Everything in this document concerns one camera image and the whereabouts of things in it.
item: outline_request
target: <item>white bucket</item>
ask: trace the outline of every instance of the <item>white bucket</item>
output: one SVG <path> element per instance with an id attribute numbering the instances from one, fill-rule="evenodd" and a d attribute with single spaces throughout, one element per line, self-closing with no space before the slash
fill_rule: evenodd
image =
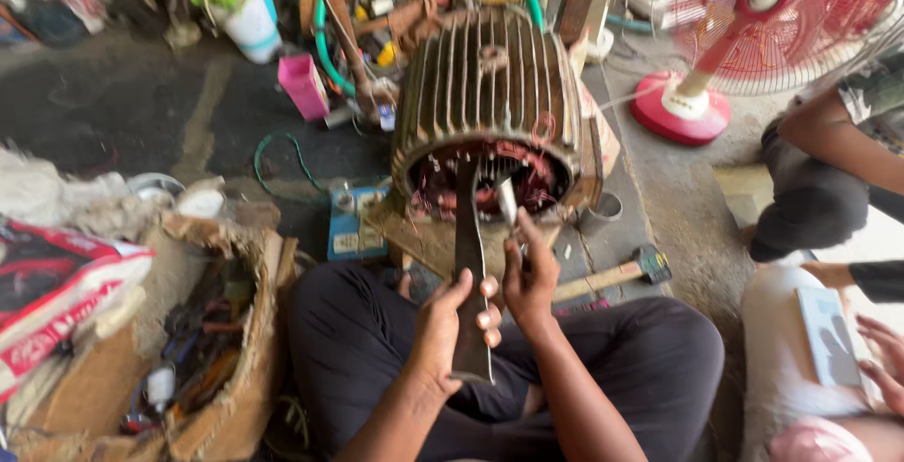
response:
<path id="1" fill-rule="evenodd" d="M 245 0 L 232 15 L 224 8 L 213 7 L 210 11 L 217 25 L 252 63 L 268 63 L 282 47 L 273 0 Z"/>

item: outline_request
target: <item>hammer head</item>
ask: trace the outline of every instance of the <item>hammer head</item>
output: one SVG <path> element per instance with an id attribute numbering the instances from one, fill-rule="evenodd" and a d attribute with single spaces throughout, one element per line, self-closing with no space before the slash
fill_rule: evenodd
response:
<path id="1" fill-rule="evenodd" d="M 634 260 L 644 272 L 644 280 L 650 284 L 660 284 L 672 278 L 668 259 L 653 245 L 644 245 L 635 250 Z"/>

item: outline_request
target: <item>pink box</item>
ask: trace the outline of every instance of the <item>pink box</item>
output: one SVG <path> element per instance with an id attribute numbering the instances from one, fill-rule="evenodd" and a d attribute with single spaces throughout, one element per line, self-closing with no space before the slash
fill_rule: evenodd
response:
<path id="1" fill-rule="evenodd" d="M 295 102 L 305 119 L 322 118 L 330 113 L 326 90 L 314 66 L 314 58 L 304 53 L 300 56 L 279 59 L 279 84 Z"/>

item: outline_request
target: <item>yellow object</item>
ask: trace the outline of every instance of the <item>yellow object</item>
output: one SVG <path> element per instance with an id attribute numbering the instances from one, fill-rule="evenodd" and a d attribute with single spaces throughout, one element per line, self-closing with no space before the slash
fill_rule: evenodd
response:
<path id="1" fill-rule="evenodd" d="M 387 42 L 386 47 L 384 47 L 383 50 L 379 52 L 379 56 L 377 57 L 377 64 L 380 66 L 392 65 L 393 63 L 395 63 L 395 57 L 398 52 L 399 49 L 396 47 L 395 42 Z"/>

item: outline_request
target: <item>blue meter box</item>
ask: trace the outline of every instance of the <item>blue meter box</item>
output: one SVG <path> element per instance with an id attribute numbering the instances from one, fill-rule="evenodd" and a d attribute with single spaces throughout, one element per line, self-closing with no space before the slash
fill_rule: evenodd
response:
<path id="1" fill-rule="evenodd" d="M 390 187 L 335 189 L 330 192 L 330 241 L 326 258 L 347 261 L 381 258 L 389 252 L 386 239 L 361 223 L 363 213 L 382 201 Z"/>

